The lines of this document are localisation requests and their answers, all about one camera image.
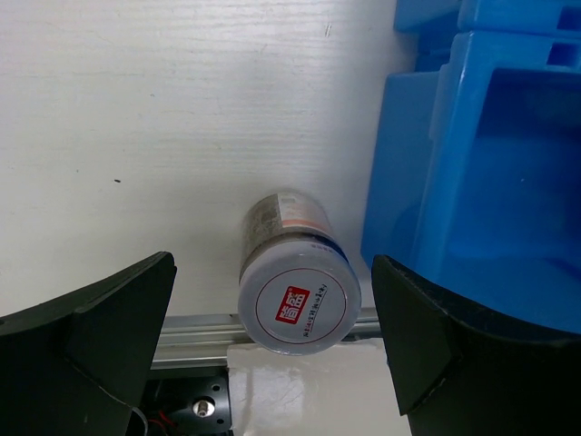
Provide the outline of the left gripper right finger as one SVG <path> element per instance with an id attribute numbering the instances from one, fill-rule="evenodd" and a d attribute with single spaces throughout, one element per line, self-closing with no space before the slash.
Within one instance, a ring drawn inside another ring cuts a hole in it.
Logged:
<path id="1" fill-rule="evenodd" d="M 399 412 L 415 435 L 577 435 L 580 337 L 521 321 L 387 255 L 371 282 Z"/>

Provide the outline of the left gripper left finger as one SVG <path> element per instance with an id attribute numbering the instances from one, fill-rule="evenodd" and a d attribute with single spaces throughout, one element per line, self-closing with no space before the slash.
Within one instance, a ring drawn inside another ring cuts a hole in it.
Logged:
<path id="1" fill-rule="evenodd" d="M 2 317 L 2 434 L 125 434 L 176 273 L 172 254 L 159 252 Z"/>

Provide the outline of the short silver-lid jar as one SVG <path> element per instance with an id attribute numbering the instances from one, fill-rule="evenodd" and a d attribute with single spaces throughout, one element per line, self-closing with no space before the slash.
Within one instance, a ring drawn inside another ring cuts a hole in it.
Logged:
<path id="1" fill-rule="evenodd" d="M 281 191 L 259 200 L 242 223 L 238 315 L 249 337 L 285 355 L 342 341 L 359 318 L 359 280 L 310 196 Z"/>

